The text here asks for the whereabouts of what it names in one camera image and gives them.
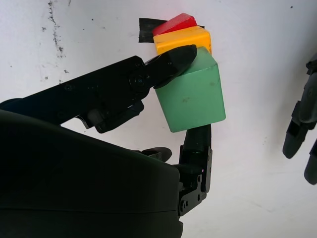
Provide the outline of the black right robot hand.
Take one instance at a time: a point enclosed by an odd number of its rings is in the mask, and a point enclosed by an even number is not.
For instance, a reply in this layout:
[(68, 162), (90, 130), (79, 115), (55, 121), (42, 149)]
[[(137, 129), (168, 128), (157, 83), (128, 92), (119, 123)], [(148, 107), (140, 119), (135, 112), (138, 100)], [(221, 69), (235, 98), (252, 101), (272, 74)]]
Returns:
[(143, 62), (133, 56), (0, 105), (0, 235), (3, 238), (179, 238), (179, 220), (207, 196), (211, 126), (186, 132), (177, 165), (165, 147), (134, 151), (62, 124), (97, 132), (139, 115), (151, 88), (197, 56), (181, 46)]

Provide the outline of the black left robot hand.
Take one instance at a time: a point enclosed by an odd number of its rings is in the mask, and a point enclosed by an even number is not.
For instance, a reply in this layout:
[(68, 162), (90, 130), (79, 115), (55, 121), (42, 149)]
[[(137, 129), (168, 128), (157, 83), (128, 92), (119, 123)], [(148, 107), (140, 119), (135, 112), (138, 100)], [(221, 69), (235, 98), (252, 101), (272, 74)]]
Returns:
[(317, 125), (317, 56), (314, 55), (307, 63), (309, 76), (304, 91), (291, 115), (286, 131), (282, 152), (291, 159), (300, 149), (307, 132)]

